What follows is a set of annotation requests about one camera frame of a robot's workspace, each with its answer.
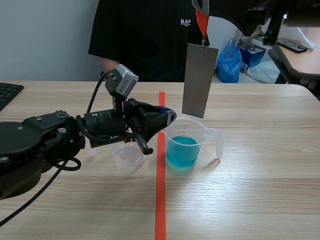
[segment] metal plate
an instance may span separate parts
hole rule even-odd
[[[182,113],[203,118],[207,106],[218,49],[188,44]]]

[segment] keyboard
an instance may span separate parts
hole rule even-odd
[[[0,111],[11,102],[21,90],[24,89],[22,85],[1,83],[0,82]]]

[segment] white wall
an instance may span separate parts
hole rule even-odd
[[[96,81],[99,0],[0,0],[0,80]]]
[[[210,40],[210,47],[219,49],[218,57],[231,38],[237,41],[241,36],[240,30],[233,23],[215,16],[211,16],[209,19],[207,34]]]

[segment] black cable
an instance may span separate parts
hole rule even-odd
[[[94,104],[94,101],[95,101],[97,92],[98,92],[98,90],[99,90],[99,88],[100,88],[100,85],[101,85],[101,83],[104,81],[104,79],[106,78],[107,75],[108,75],[107,72],[105,72],[104,74],[102,74],[102,76],[100,77],[98,83],[96,84],[95,89],[94,89],[93,94],[92,94],[92,97],[91,97],[91,100],[90,100],[90,102],[89,102],[88,109],[86,110],[86,113],[87,113],[87,114],[90,113],[91,108],[92,108],[92,105]]]
[[[75,119],[76,119],[76,122],[78,124],[80,131],[83,133],[83,135],[85,135],[91,141],[99,142],[101,144],[112,144],[115,142],[122,141],[122,137],[120,137],[120,136],[117,136],[114,138],[108,138],[108,139],[103,139],[103,138],[98,138],[98,137],[92,136],[90,133],[87,132],[85,126],[83,125],[81,116],[78,115],[75,117]]]
[[[68,171],[68,172],[78,171],[81,168],[81,162],[79,159],[73,157],[69,161],[76,163],[76,166],[62,166],[62,165],[60,165],[59,163],[64,162],[64,160],[58,160],[55,163],[50,162],[50,164],[52,166],[56,167],[57,169],[61,169],[63,171]]]
[[[64,161],[61,167],[65,167],[67,165],[69,160]],[[15,216],[17,216],[19,213],[21,213],[23,210],[25,210],[29,205],[31,205],[49,186],[50,184],[56,179],[56,177],[60,174],[62,169],[58,169],[55,174],[50,178],[50,180],[38,191],[29,201],[27,201],[25,204],[23,204],[21,207],[19,207],[16,211],[11,213],[9,216],[7,216],[4,220],[0,221],[0,227],[5,225],[7,222],[9,222],[11,219],[13,219]]]

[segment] blue box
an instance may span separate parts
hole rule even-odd
[[[266,53],[266,49],[254,44],[242,44],[238,45],[242,56],[242,68],[241,72],[246,73],[248,68],[258,65]]]

